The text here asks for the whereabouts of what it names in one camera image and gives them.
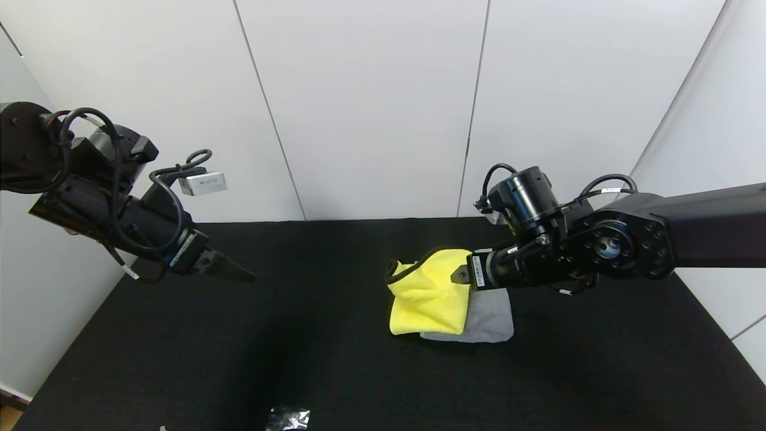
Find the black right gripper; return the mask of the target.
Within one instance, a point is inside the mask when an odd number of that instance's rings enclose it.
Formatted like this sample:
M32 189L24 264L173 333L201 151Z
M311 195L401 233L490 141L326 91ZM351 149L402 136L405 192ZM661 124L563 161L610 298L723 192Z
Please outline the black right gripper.
M460 265L449 276L455 284L471 284L478 291L521 287L521 256L516 248L485 248L472 251L467 265Z

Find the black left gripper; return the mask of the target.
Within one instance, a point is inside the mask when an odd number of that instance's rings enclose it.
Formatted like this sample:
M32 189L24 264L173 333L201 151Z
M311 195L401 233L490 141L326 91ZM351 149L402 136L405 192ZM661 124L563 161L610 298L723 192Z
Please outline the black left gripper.
M123 232L130 237L123 250L139 257L161 259L171 272L191 272L228 281L251 283L256 275L214 249L207 249L209 237L196 229L189 213L181 218L181 233L176 235L178 213L175 205L146 204L131 197L123 208Z

